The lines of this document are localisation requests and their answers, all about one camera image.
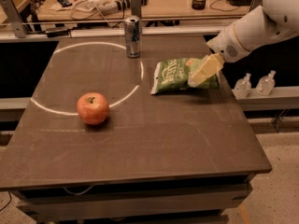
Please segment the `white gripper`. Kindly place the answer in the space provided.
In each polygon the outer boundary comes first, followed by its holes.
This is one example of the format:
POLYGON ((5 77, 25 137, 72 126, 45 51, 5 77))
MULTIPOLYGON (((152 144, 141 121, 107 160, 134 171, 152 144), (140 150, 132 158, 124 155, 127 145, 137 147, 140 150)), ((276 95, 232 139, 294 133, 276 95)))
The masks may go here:
POLYGON ((215 54, 205 56, 190 72, 188 85, 193 88, 201 85, 214 75, 217 75, 223 68, 224 61, 227 63, 235 63, 249 55, 249 51, 240 44, 237 38, 235 23, 223 29, 206 44, 215 54))

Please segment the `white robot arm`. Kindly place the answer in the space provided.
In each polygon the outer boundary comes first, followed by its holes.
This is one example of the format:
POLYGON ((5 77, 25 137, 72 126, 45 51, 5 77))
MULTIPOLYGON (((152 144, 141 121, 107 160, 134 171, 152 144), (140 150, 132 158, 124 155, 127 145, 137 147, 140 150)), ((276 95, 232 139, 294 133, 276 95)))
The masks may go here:
POLYGON ((263 0, 206 44, 225 61, 222 72, 230 86, 245 73, 257 85, 274 70, 280 87, 299 85, 299 0, 263 0))

